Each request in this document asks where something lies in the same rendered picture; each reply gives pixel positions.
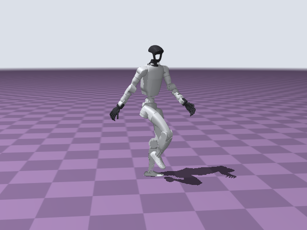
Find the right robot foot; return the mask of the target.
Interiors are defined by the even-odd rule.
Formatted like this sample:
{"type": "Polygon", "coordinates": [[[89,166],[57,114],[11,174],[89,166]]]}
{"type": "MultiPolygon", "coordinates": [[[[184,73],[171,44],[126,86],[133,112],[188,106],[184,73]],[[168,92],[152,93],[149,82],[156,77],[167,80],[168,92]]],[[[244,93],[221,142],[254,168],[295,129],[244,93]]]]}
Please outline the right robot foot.
{"type": "Polygon", "coordinates": [[[156,151],[153,151],[150,155],[151,157],[155,160],[155,163],[161,168],[161,169],[165,169],[165,165],[163,163],[162,157],[156,157],[156,151]]]}

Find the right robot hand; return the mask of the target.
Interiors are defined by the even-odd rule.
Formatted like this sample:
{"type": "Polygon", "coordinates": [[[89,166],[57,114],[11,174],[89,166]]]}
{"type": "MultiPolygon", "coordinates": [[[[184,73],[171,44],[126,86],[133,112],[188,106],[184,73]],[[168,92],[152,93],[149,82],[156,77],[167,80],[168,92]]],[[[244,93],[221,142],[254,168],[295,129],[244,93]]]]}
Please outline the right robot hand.
{"type": "Polygon", "coordinates": [[[115,107],[111,112],[110,112],[110,117],[112,118],[112,120],[115,121],[115,117],[117,115],[117,119],[118,119],[118,113],[120,112],[120,109],[122,109],[124,107],[124,104],[122,104],[120,107],[117,104],[117,107],[115,107]]]}

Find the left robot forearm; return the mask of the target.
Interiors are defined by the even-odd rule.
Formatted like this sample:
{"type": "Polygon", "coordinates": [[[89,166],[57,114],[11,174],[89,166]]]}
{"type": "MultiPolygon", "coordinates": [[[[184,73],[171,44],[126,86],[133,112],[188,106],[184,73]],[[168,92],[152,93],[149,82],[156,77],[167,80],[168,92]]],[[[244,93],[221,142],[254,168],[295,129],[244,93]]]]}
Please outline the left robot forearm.
{"type": "Polygon", "coordinates": [[[177,99],[181,104],[184,103],[184,101],[182,100],[183,95],[180,94],[180,92],[178,91],[177,88],[173,89],[172,94],[176,97],[176,99],[177,99]]]}

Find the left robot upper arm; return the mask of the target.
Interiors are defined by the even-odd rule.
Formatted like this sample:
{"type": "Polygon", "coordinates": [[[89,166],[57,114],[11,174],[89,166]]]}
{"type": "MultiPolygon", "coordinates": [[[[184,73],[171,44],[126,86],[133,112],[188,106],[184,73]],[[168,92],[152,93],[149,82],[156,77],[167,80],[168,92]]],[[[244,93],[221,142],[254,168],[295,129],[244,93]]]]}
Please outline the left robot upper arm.
{"type": "Polygon", "coordinates": [[[169,74],[169,68],[168,66],[166,65],[162,65],[164,67],[164,74],[163,74],[163,77],[164,77],[164,80],[166,82],[166,85],[167,85],[167,90],[168,91],[172,91],[173,89],[176,88],[175,84],[174,83],[171,83],[171,77],[170,77],[170,74],[169,74]]]}

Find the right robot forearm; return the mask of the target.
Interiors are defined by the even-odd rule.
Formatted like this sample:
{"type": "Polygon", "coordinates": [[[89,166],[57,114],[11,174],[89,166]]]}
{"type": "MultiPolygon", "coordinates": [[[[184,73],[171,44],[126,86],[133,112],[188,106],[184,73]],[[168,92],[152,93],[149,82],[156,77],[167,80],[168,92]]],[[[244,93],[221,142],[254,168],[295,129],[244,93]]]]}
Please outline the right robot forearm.
{"type": "Polygon", "coordinates": [[[120,107],[122,104],[125,105],[129,97],[131,96],[131,92],[129,92],[131,85],[125,90],[124,95],[121,97],[120,101],[118,102],[118,106],[120,107]]]}

